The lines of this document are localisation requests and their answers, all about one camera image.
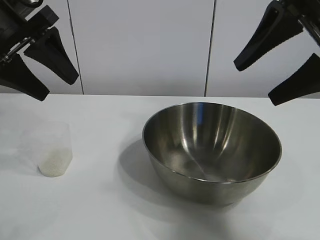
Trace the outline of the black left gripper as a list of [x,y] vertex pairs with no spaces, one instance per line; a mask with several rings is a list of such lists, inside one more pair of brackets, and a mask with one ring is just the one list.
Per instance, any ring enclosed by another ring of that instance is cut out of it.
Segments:
[[49,89],[16,54],[28,44],[25,56],[46,66],[67,84],[76,82],[79,74],[65,51],[60,33],[56,27],[50,28],[58,20],[58,15],[48,5],[43,5],[42,0],[0,2],[1,86],[39,101],[49,94]]

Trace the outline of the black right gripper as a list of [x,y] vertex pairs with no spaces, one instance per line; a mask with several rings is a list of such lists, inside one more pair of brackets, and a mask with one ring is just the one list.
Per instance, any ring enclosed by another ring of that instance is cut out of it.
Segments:
[[[273,0],[241,53],[233,61],[244,71],[263,55],[306,30],[320,44],[318,0]],[[268,93],[274,106],[320,92],[320,57],[313,53],[288,79]]]

